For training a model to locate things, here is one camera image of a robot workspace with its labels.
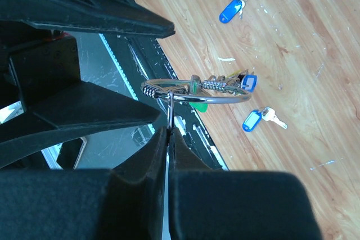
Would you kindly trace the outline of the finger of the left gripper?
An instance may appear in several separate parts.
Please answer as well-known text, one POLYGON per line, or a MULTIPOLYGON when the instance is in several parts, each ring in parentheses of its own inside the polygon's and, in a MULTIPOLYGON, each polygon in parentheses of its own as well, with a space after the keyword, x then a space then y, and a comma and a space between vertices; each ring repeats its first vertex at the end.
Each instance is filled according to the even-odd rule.
POLYGON ((166 38, 174 24, 134 0, 1 0, 1 20, 37 29, 166 38))
POLYGON ((159 115, 149 105, 82 82, 1 124, 1 167, 62 142, 151 124, 159 115))

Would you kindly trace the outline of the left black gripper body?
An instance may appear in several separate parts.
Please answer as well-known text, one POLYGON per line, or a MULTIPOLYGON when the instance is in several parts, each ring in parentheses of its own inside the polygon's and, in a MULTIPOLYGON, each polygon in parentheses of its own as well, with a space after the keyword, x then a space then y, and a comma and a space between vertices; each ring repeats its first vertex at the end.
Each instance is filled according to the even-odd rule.
POLYGON ((25 110, 80 83, 82 37, 70 19, 93 0, 1 0, 1 106, 25 110))

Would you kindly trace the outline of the large keyring with tagged keys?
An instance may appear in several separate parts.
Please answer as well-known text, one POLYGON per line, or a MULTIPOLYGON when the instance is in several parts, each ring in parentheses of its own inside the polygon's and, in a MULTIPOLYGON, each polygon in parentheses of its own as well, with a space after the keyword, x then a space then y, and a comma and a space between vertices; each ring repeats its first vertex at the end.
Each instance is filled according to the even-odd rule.
POLYGON ((251 98, 258 77, 248 70, 230 76, 212 75, 206 80, 193 75, 190 80, 151 79, 141 84, 144 95, 167 101, 167 130, 174 129, 174 103, 233 104, 251 98))

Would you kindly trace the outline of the key with dark blue tag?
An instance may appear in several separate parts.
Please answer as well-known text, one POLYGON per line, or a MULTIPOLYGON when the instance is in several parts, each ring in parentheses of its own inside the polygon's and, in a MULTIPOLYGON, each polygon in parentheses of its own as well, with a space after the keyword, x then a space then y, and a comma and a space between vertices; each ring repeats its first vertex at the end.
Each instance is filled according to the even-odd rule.
POLYGON ((242 20, 244 8, 248 0, 232 0, 220 13, 219 21, 223 24, 229 23, 236 15, 242 20))

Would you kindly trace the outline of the key with light blue tag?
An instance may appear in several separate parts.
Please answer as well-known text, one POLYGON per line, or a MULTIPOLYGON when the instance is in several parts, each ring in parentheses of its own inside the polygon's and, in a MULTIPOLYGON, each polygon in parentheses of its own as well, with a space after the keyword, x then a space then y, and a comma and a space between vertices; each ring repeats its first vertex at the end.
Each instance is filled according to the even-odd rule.
POLYGON ((253 110, 242 123, 245 132, 252 132, 261 121, 271 121, 280 127, 287 129, 287 124, 281 121, 273 108, 265 107, 262 110, 253 110))

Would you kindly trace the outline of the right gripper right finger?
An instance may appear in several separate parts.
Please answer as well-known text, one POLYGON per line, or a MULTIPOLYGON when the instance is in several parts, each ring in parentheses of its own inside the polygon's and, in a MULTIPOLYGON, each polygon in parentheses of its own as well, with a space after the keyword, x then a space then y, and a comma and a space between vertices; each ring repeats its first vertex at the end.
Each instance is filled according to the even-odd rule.
POLYGON ((278 171, 213 170, 178 130, 169 141, 172 239, 321 239, 307 192, 278 171))

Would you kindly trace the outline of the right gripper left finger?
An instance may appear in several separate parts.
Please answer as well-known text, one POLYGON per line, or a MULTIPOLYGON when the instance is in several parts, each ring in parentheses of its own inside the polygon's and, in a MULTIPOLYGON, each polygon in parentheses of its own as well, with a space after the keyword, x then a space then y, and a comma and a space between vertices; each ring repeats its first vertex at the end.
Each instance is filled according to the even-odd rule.
POLYGON ((2 170, 2 239, 161 239, 167 131, 114 169, 2 170))

